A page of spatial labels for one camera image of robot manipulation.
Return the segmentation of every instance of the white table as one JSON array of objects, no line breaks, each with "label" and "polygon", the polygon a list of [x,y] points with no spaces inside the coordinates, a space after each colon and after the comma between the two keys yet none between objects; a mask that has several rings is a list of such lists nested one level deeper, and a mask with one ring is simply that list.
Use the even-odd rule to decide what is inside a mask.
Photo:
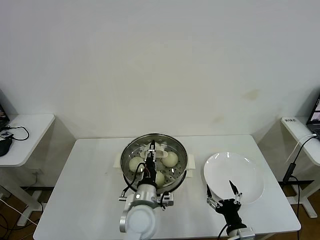
[{"label": "white table", "polygon": [[[25,141],[12,141],[9,152],[0,157],[0,167],[19,167],[27,162],[31,153],[53,123],[55,116],[53,114],[21,114],[10,115],[9,118],[8,125],[11,127],[23,126],[28,130],[30,136]],[[18,139],[23,139],[27,136],[21,128],[8,131],[14,133],[14,137]],[[30,196],[20,188],[13,176],[6,174],[4,171],[0,172],[0,185],[28,205],[23,212],[25,216],[30,216],[32,211],[42,210],[41,204],[37,201],[41,191],[35,191]],[[17,225],[24,226],[26,222],[27,219],[21,216]]]},{"label": "white table", "polygon": [[[286,116],[281,119],[282,124],[291,133],[296,141],[299,141],[302,137],[312,134],[307,128],[308,118],[304,116]],[[300,146],[307,140],[307,138],[301,141]],[[303,146],[303,151],[309,157],[309,159],[317,166],[320,166],[320,141],[318,139],[311,139]],[[298,193],[298,186],[292,186],[294,191]],[[308,197],[320,189],[320,175],[309,184],[305,189],[300,189],[300,203],[303,205],[305,211],[310,218],[317,218],[318,215]],[[290,204],[298,204],[298,194],[296,196],[288,197]]]},{"label": "white table", "polygon": [[[114,160],[133,138],[80,139],[74,144],[33,235],[35,240],[120,240],[119,221],[125,203],[118,197],[126,187]],[[301,228],[294,211],[257,144],[250,135],[177,137],[195,157],[193,177],[173,192],[174,206],[156,208],[161,230],[155,239],[216,237],[226,224],[207,203],[204,162],[216,152],[246,156],[263,172],[265,190],[260,199],[243,205],[243,223],[258,235],[292,232]]]}]

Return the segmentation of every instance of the laptop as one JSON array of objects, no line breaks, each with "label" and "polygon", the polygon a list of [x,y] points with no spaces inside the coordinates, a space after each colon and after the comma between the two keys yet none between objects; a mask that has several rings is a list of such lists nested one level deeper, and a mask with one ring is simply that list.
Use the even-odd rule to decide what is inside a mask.
[{"label": "laptop", "polygon": [[9,117],[5,113],[5,110],[3,109],[3,107],[0,105],[0,131],[8,122],[9,122]]},{"label": "laptop", "polygon": [[315,102],[312,113],[306,122],[306,126],[311,132],[320,137],[320,95]]}]

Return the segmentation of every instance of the electrical wire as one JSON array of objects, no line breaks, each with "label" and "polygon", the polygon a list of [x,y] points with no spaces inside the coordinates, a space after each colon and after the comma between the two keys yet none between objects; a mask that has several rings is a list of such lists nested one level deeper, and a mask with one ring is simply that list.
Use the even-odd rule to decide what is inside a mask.
[{"label": "electrical wire", "polygon": [[2,130],[9,130],[9,129],[24,129],[26,134],[27,134],[27,137],[24,138],[24,139],[19,139],[19,138],[15,138],[15,137],[10,137],[10,139],[13,139],[13,140],[17,140],[17,141],[24,141],[24,140],[27,140],[29,137],[30,137],[30,134],[28,132],[28,130],[24,127],[24,126],[5,126],[2,128]]},{"label": "electrical wire", "polygon": [[298,154],[296,155],[296,157],[295,157],[295,159],[294,159],[294,161],[293,161],[294,164],[296,163],[296,160],[297,160],[297,158],[298,158],[301,150],[304,148],[304,145],[305,145],[307,142],[309,142],[311,139],[315,139],[315,138],[318,138],[318,136],[310,137],[307,141],[305,141],[305,142],[302,144],[302,146],[300,147],[300,149],[299,149],[299,151],[298,151]]},{"label": "electrical wire", "polygon": [[[299,221],[299,206],[300,206],[300,185],[299,185],[299,180],[298,178],[296,178],[295,176],[291,176],[291,178],[294,178],[297,182],[297,185],[298,185],[298,207],[296,209],[296,218],[298,219]],[[297,236],[297,240],[300,240],[300,236],[299,236],[299,231],[296,231],[296,236]]]},{"label": "electrical wire", "polygon": [[146,168],[146,164],[144,162],[140,162],[138,164],[138,166],[136,167],[136,170],[134,172],[134,176],[133,176],[133,180],[132,182],[125,188],[122,190],[122,193],[121,193],[121,196],[124,197],[126,192],[128,191],[128,189],[134,184],[134,182],[136,181],[136,177],[137,177],[137,173],[138,173],[138,170],[139,170],[139,167],[140,165],[143,165],[145,168]]},{"label": "electrical wire", "polygon": [[[40,204],[41,204],[41,215],[44,213],[44,206],[43,206],[43,204],[40,202]],[[8,230],[10,230],[10,233],[8,234],[8,236],[7,236],[7,240],[10,238],[10,235],[12,234],[12,232],[13,231],[18,231],[18,230],[22,230],[22,229],[25,229],[25,228],[27,228],[27,227],[29,227],[32,223],[30,222],[29,224],[27,224],[27,225],[25,225],[25,226],[23,226],[23,227],[20,227],[20,228],[15,228],[15,226],[17,225],[17,223],[18,223],[18,221],[19,221],[19,217],[17,218],[17,220],[15,221],[15,223],[14,223],[14,225],[13,225],[13,228],[9,228]]]},{"label": "electrical wire", "polygon": [[25,217],[26,219],[28,219],[31,223],[33,223],[34,225],[38,226],[38,224],[36,224],[35,222],[33,222],[32,220],[30,220],[28,217],[26,217],[25,215],[23,215],[21,212],[19,212],[17,209],[15,209],[13,206],[10,206],[8,203],[6,203],[5,201],[3,201],[0,198],[0,201],[3,202],[5,205],[7,205],[9,208],[15,210],[17,213],[19,213],[21,216]]},{"label": "electrical wire", "polygon": [[163,210],[166,210],[166,207],[163,205],[163,201],[164,201],[165,195],[169,195],[169,192],[168,191],[164,191],[162,193],[162,196],[161,196],[161,199],[160,199],[160,207],[162,207]]},{"label": "electrical wire", "polygon": [[228,226],[228,224],[224,225],[224,227],[221,229],[221,231],[220,231],[220,233],[219,233],[219,235],[218,235],[218,237],[217,237],[216,240],[219,240],[219,239],[220,239],[221,234],[224,232],[224,230],[225,230],[225,228],[226,228],[227,226]]},{"label": "electrical wire", "polygon": [[7,235],[7,233],[8,233],[9,224],[8,224],[8,221],[7,221],[7,219],[5,218],[5,216],[3,216],[1,213],[0,213],[0,216],[3,218],[3,220],[5,221],[5,224],[6,224],[5,234],[4,234],[3,236],[1,236],[1,238],[3,239],[3,238]]},{"label": "electrical wire", "polygon": [[289,159],[291,158],[292,154],[294,154],[296,148],[298,147],[299,143],[301,142],[302,139],[305,139],[307,137],[312,137],[312,136],[317,136],[315,133],[314,134],[309,134],[307,136],[303,136],[299,139],[299,141],[296,143],[294,149],[292,150],[292,152],[290,153],[290,155],[288,156],[287,160],[285,161],[285,163],[287,163],[289,161]]},{"label": "electrical wire", "polygon": [[30,186],[28,186],[28,187],[25,189],[25,191],[27,191],[30,187],[36,185],[37,182],[38,182],[38,173],[36,172],[36,173],[35,173],[35,181],[34,181],[34,183],[31,184]]}]

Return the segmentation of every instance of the black cable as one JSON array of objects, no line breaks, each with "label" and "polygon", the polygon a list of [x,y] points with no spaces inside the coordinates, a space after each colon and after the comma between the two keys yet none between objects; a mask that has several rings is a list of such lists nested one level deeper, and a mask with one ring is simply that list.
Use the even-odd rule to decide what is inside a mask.
[{"label": "black cable", "polygon": [[161,196],[161,199],[160,199],[160,207],[162,207],[163,210],[166,210],[166,207],[163,205],[163,201],[164,201],[165,195],[169,195],[169,192],[168,191],[164,191],[162,193],[162,196]]},{"label": "black cable", "polygon": [[220,239],[221,234],[224,232],[224,230],[225,230],[225,228],[226,228],[227,226],[228,226],[227,224],[224,225],[224,227],[221,229],[221,231],[220,231],[220,233],[219,233],[219,235],[218,235],[218,238],[217,238],[216,240],[219,240],[219,239]]},{"label": "black cable", "polygon": [[[299,206],[300,206],[300,185],[299,185],[299,180],[298,178],[296,178],[295,176],[291,176],[291,178],[294,178],[297,182],[297,185],[298,185],[298,207],[297,207],[297,210],[296,210],[296,218],[298,219],[299,221]],[[300,236],[299,236],[299,231],[296,231],[296,234],[297,234],[297,239],[300,240]]]},{"label": "black cable", "polygon": [[304,145],[305,145],[307,142],[309,142],[311,139],[314,139],[314,138],[318,138],[318,136],[310,137],[307,141],[305,141],[305,142],[302,144],[302,146],[300,147],[300,149],[299,149],[299,151],[298,151],[298,154],[296,155],[296,157],[295,157],[295,159],[294,159],[294,161],[293,161],[294,164],[296,163],[296,160],[297,160],[297,158],[298,158],[298,156],[299,156],[302,148],[304,147]]},{"label": "black cable", "polygon": [[25,226],[22,226],[22,227],[20,227],[20,228],[15,228],[15,227],[13,227],[13,228],[9,228],[9,227],[5,227],[5,226],[2,226],[1,224],[0,224],[0,227],[1,228],[3,228],[3,229],[6,229],[7,231],[18,231],[18,230],[21,230],[21,229],[25,229],[25,228],[27,228],[27,227],[29,227],[30,225],[34,225],[32,222],[29,222],[27,225],[25,225]]},{"label": "black cable", "polygon": [[133,177],[133,180],[132,182],[125,188],[122,190],[122,193],[121,193],[121,196],[125,196],[126,192],[128,191],[128,189],[134,184],[135,180],[136,180],[136,177],[137,177],[137,173],[138,173],[138,170],[139,170],[139,167],[140,165],[143,165],[144,167],[146,167],[146,164],[144,162],[140,162],[138,164],[138,166],[136,167],[136,170],[134,172],[134,177]]},{"label": "black cable", "polygon": [[0,216],[4,219],[4,221],[5,221],[5,224],[6,224],[6,231],[5,231],[5,234],[3,235],[3,236],[1,236],[1,239],[2,238],[4,238],[6,235],[7,235],[7,233],[8,233],[8,228],[9,228],[9,224],[8,224],[8,221],[7,221],[7,219],[5,218],[5,216],[3,216],[1,213],[0,213]]},{"label": "black cable", "polygon": [[28,130],[24,126],[10,126],[10,125],[8,125],[8,126],[4,126],[1,130],[9,130],[9,129],[24,129],[27,134],[27,137],[24,139],[18,139],[13,136],[10,137],[10,139],[17,140],[17,141],[24,141],[24,140],[27,140],[30,136]]},{"label": "black cable", "polygon": [[[41,202],[40,202],[40,204],[41,204],[41,216],[42,216],[42,214],[44,213],[44,206],[43,206],[43,204],[42,204]],[[7,232],[10,231],[10,232],[9,232],[9,235],[8,235],[8,237],[7,237],[6,239],[9,239],[9,238],[10,238],[10,235],[11,235],[11,233],[12,233],[13,231],[19,231],[19,230],[22,230],[22,229],[25,229],[25,228],[29,227],[30,225],[34,225],[32,222],[30,222],[29,224],[27,224],[27,225],[25,225],[25,226],[23,226],[23,227],[15,228],[15,226],[17,225],[19,219],[20,219],[20,216],[19,216],[18,219],[15,221],[15,223],[14,223],[14,225],[13,225],[13,228],[9,228],[9,226],[6,228],[6,227],[0,225],[0,227],[6,229]]]}]

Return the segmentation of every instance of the white wall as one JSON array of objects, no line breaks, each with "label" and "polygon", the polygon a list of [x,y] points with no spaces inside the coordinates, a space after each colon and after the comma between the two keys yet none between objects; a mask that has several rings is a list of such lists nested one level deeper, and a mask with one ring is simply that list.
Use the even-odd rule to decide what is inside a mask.
[{"label": "white wall", "polygon": [[54,113],[76,139],[252,134],[280,178],[293,141],[279,119],[309,114],[320,86],[319,9],[318,0],[3,0],[2,98],[10,112]]}]

